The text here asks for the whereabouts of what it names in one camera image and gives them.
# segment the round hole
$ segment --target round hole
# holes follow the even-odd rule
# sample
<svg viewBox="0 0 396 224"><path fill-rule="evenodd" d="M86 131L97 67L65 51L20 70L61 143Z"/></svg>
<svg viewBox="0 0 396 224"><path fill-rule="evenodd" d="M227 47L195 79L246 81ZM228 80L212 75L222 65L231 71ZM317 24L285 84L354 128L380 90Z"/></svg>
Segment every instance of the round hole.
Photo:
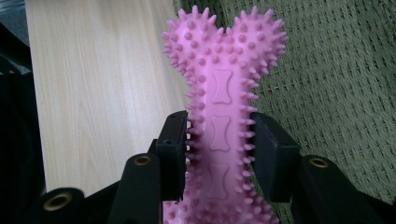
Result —
<svg viewBox="0 0 396 224"><path fill-rule="evenodd" d="M312 158L311 160L309 160L309 162L319 168L329 167L329 163L320 158Z"/></svg>
<svg viewBox="0 0 396 224"><path fill-rule="evenodd" d="M136 165L146 165L151 162L151 159L147 156L142 156L134 159L134 164Z"/></svg>
<svg viewBox="0 0 396 224"><path fill-rule="evenodd" d="M73 199L73 195L70 192L60 193L48 199L44 203L44 210L53 212L67 206Z"/></svg>

